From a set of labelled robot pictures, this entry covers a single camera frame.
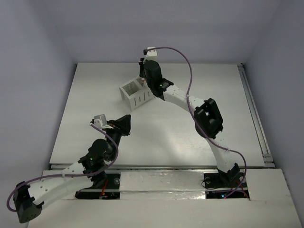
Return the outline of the pink capped white marker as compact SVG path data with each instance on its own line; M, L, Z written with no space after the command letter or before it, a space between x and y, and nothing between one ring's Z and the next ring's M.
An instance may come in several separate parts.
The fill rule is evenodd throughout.
M140 78L140 83L141 83L141 85L144 87L144 85L145 85L145 78Z

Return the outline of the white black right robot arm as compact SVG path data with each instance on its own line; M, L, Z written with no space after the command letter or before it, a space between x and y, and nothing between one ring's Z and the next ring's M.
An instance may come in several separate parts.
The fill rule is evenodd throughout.
M232 151L223 136L223 118L217 103L209 98L202 100L188 95L173 82L162 76L158 62L142 57L139 76L144 78L153 95L188 111L195 123L197 133L206 139L217 164L217 173L206 174L205 186L215 188L239 188L241 186L239 165L233 160Z

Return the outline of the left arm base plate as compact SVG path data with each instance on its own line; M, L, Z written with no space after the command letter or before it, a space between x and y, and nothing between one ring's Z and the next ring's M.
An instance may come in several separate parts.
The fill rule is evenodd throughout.
M80 200L119 200L120 199L120 173L108 173L107 180L102 187L92 186L75 193Z

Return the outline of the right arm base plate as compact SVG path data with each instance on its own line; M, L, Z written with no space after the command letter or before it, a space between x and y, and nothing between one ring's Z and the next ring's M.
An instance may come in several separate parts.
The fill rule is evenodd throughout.
M215 190L219 188L236 188L242 178L244 173L239 173L231 182L222 180L219 173L204 173L204 179L202 181L202 186L208 190Z

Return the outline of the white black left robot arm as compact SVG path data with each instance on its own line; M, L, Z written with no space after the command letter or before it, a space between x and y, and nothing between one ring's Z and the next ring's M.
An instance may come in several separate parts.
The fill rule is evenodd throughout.
M103 134L104 138L96 139L87 154L59 174L41 176L16 185L12 199L21 224L35 219L42 210L71 193L105 185L105 171L118 157L120 140L130 135L131 115L126 114L116 120L107 120L104 114L97 115L90 126Z

